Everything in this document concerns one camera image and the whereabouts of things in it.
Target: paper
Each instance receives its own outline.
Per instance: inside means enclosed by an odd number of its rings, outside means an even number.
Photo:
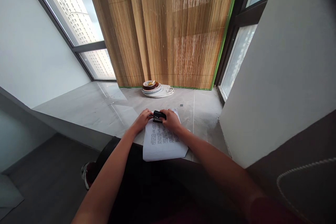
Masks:
[[[184,158],[188,151],[188,146],[175,133],[166,129],[162,123],[153,122],[153,119],[146,125],[143,142],[142,158],[145,161]]]

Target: curtain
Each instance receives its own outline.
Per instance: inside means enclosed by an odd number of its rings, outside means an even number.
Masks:
[[[211,90],[232,0],[92,0],[120,87]]]

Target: white cable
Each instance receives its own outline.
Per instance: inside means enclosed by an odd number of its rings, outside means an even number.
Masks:
[[[306,218],[302,213],[299,212],[299,210],[297,210],[295,208],[295,206],[293,206],[293,204],[286,198],[286,196],[284,195],[283,191],[281,190],[280,188],[280,180],[287,176],[288,174],[291,174],[293,172],[296,172],[296,171],[300,171],[300,170],[304,170],[304,169],[308,169],[308,168],[311,168],[311,167],[314,167],[314,166],[317,166],[317,165],[323,165],[323,164],[326,164],[326,163],[332,163],[332,162],[335,162],[336,161],[336,157],[333,157],[333,158],[330,158],[330,159],[323,159],[321,161],[318,161],[318,162],[314,162],[314,163],[310,163],[310,164],[307,164],[307,165],[303,165],[303,166],[300,166],[300,167],[297,167],[297,168],[294,168],[294,169],[291,169],[291,170],[288,170],[282,174],[280,174],[277,179],[276,179],[276,184],[277,184],[277,187],[281,193],[281,195],[283,196],[283,198],[286,200],[286,202],[306,221],[308,221],[309,223],[312,223],[310,220],[308,220],[308,218]]]

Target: shoe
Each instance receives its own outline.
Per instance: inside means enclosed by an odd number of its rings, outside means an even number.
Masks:
[[[82,179],[84,180],[85,188],[87,190],[89,190],[90,187],[93,184],[93,182],[90,182],[89,179],[88,179],[88,172],[90,172],[90,170],[94,166],[95,166],[95,162],[89,162],[89,163],[86,163],[85,165],[83,165],[82,168],[81,168]]]

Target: stapler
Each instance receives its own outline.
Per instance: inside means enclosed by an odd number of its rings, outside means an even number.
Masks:
[[[154,110],[153,113],[153,122],[157,122],[157,123],[162,123],[162,121],[159,119],[160,117],[163,117],[164,119],[167,119],[166,115],[161,113],[160,111]]]

